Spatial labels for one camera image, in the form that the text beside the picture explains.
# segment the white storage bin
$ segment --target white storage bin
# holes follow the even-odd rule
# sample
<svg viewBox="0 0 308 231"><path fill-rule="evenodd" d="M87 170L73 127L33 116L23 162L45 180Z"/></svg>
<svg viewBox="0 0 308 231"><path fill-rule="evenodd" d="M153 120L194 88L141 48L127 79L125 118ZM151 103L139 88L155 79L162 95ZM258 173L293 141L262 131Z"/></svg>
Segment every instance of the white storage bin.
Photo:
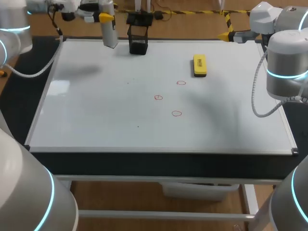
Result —
<svg viewBox="0 0 308 231"><path fill-rule="evenodd" d="M236 191L240 186L239 184L212 186L169 182L160 184L163 186L165 196L209 201L222 201L228 193Z"/></svg>

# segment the white table surface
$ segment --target white table surface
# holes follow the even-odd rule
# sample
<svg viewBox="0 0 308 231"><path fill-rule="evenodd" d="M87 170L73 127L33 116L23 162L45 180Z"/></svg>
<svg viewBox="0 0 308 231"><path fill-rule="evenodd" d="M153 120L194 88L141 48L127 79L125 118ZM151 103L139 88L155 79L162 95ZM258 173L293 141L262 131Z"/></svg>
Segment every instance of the white table surface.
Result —
<svg viewBox="0 0 308 231"><path fill-rule="evenodd" d="M206 55L206 77L193 77L194 54ZM99 40L66 41L26 144L32 152L290 155L296 145L283 109L267 118L251 109L262 54L254 42L150 41L137 56L127 41L114 50ZM256 90L260 113L276 104L265 70L266 63Z"/></svg>

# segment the black mat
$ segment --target black mat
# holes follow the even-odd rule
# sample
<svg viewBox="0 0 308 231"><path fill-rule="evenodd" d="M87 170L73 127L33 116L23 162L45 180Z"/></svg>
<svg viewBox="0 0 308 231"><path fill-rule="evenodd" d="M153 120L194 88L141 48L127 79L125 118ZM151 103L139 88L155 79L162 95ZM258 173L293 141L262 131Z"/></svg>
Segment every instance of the black mat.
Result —
<svg viewBox="0 0 308 231"><path fill-rule="evenodd" d="M34 37L31 52L20 56L17 70L32 74L52 57L54 37ZM12 75L0 96L0 110L14 137L24 143L49 71L38 78ZM33 153L53 174L137 175L210 178L284 179L308 154L308 107L284 106L299 155L261 156L230 154L102 154Z"/></svg>

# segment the black container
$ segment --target black container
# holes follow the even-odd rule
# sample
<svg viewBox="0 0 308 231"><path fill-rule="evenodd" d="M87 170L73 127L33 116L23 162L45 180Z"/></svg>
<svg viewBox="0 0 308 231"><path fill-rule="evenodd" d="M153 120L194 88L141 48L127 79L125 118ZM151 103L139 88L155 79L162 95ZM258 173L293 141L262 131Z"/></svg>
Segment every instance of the black container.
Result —
<svg viewBox="0 0 308 231"><path fill-rule="evenodd" d="M145 55L148 49L148 26L129 25L129 53Z"/></svg>

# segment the white table leg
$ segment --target white table leg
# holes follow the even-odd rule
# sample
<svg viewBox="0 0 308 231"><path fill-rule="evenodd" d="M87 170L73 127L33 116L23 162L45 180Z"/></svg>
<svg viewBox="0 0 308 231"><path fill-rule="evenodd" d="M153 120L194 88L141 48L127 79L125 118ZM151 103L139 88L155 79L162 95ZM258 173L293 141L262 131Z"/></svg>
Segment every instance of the white table leg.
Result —
<svg viewBox="0 0 308 231"><path fill-rule="evenodd" d="M219 0L220 10L223 11L225 8L225 0Z"/></svg>
<svg viewBox="0 0 308 231"><path fill-rule="evenodd" d="M135 0L135 11L139 12L141 10L141 0Z"/></svg>
<svg viewBox="0 0 308 231"><path fill-rule="evenodd" d="M151 12L151 0L147 0L147 12Z"/></svg>
<svg viewBox="0 0 308 231"><path fill-rule="evenodd" d="M263 206L259 209L257 214L255 215L255 220L250 222L248 225L249 231L263 231L265 227L270 222L270 200L272 194L268 197L268 199L264 202Z"/></svg>
<svg viewBox="0 0 308 231"><path fill-rule="evenodd" d="M259 207L256 197L256 191L253 184L242 184L243 195L246 205L246 213L257 214Z"/></svg>

